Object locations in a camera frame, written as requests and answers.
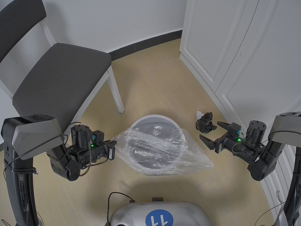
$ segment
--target seat cushion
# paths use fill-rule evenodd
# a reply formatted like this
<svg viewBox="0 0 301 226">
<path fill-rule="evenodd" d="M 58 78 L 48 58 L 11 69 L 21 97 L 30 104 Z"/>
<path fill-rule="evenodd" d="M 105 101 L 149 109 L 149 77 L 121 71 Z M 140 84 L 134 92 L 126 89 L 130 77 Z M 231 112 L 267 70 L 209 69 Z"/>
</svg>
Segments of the seat cushion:
<svg viewBox="0 0 301 226">
<path fill-rule="evenodd" d="M 110 65 L 108 53 L 56 43 L 25 77 L 13 106 L 21 116 L 55 116 L 64 132 Z"/>
</svg>

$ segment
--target cylindrical motor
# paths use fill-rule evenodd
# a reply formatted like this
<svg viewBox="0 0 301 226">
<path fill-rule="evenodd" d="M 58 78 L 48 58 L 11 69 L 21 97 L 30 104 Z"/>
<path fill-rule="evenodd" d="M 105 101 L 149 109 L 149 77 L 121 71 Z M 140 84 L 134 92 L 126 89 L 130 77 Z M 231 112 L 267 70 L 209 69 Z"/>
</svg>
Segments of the cylindrical motor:
<svg viewBox="0 0 301 226">
<path fill-rule="evenodd" d="M 262 142 L 264 133 L 266 130 L 266 124 L 261 121 L 250 121 L 249 127 L 246 130 L 246 136 L 248 137 L 246 145 L 258 146 Z"/>
<path fill-rule="evenodd" d="M 92 143 L 93 133 L 88 126 L 75 125 L 71 128 L 71 139 L 74 147 L 88 147 Z"/>
</svg>

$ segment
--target clear plastic bag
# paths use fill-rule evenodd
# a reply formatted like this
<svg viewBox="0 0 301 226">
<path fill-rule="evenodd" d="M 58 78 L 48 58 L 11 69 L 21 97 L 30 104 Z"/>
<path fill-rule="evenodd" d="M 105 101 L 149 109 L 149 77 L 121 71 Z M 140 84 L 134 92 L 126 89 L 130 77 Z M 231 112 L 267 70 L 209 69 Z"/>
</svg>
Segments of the clear plastic bag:
<svg viewBox="0 0 301 226">
<path fill-rule="evenodd" d="M 127 129 L 113 140 L 117 141 L 116 155 L 148 176 L 181 175 L 214 167 L 186 130 L 165 123 Z"/>
</svg>

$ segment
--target floor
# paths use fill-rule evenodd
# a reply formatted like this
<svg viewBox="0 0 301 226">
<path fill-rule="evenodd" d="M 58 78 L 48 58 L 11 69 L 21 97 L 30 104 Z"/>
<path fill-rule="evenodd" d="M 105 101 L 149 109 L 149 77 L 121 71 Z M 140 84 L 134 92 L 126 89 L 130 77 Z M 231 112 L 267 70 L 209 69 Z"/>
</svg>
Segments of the floor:
<svg viewBox="0 0 301 226">
<path fill-rule="evenodd" d="M 125 112 L 120 114 L 107 82 L 95 96 L 81 122 L 105 132 L 109 140 L 145 115 L 160 114 L 186 129 L 213 160 L 215 168 L 182 176 L 149 177 L 128 167 L 122 160 L 92 167 L 87 175 L 69 182 L 52 172 L 46 153 L 34 158 L 39 175 L 34 175 L 37 210 L 46 226 L 98 226 L 106 222 L 107 197 L 112 191 L 130 195 L 136 202 L 162 196 L 165 201 L 199 204 L 214 226 L 253 226 L 269 209 L 261 184 L 254 181 L 247 164 L 228 151 L 216 154 L 199 139 L 195 129 L 196 110 L 213 113 L 213 123 L 225 121 L 205 90 L 179 59 L 180 40 L 160 44 L 112 62 Z M 218 127 L 207 136 L 225 133 Z M 0 218 L 15 220 L 6 184 L 0 177 Z M 110 212 L 128 202 L 121 195 L 111 197 Z M 272 225 L 266 213 L 257 225 Z"/>
</svg>

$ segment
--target blue circle logo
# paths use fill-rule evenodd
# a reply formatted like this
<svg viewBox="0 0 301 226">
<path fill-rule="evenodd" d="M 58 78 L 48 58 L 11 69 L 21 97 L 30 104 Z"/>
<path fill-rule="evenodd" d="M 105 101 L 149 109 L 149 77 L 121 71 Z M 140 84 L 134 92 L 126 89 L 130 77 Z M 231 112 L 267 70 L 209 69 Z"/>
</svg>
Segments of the blue circle logo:
<svg viewBox="0 0 301 226">
<path fill-rule="evenodd" d="M 146 226 L 172 226 L 173 217 L 170 212 L 157 209 L 146 216 L 145 224 Z"/>
</svg>

